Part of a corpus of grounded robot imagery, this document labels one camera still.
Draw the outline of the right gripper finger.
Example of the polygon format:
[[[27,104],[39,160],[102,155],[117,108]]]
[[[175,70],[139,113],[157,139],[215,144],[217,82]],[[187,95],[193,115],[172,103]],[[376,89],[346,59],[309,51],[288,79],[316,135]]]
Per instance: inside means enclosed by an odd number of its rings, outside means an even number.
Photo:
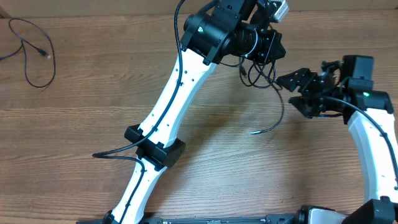
[[[304,87],[309,81],[310,75],[311,71],[309,68],[301,68],[290,74],[278,77],[276,82],[286,90],[293,92],[297,87]]]
[[[319,106],[308,98],[302,96],[291,97],[289,103],[306,118],[313,118],[320,115]]]

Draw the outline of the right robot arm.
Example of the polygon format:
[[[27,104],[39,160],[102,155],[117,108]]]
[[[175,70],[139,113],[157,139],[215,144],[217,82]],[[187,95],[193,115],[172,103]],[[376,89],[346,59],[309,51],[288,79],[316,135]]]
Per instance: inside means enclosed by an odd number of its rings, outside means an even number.
[[[294,223],[397,222],[397,139],[389,94],[374,90],[374,59],[345,55],[323,62],[322,73],[301,68],[277,83],[300,96],[289,103],[306,118],[343,117],[358,150],[364,180],[364,203],[353,213],[304,205]]]

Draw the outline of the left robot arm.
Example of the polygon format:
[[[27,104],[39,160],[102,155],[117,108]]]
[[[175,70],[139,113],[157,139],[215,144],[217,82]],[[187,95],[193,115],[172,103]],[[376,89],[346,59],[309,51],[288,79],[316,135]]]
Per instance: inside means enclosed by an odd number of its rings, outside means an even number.
[[[205,80],[223,57],[238,58],[236,67],[246,86],[275,87],[275,61],[284,57],[281,34],[272,28],[289,11],[286,1],[211,1],[175,30],[174,70],[148,117],[130,126],[125,138],[136,148],[135,168],[121,201],[103,223],[139,223],[162,173],[182,155],[177,137],[185,113]]]

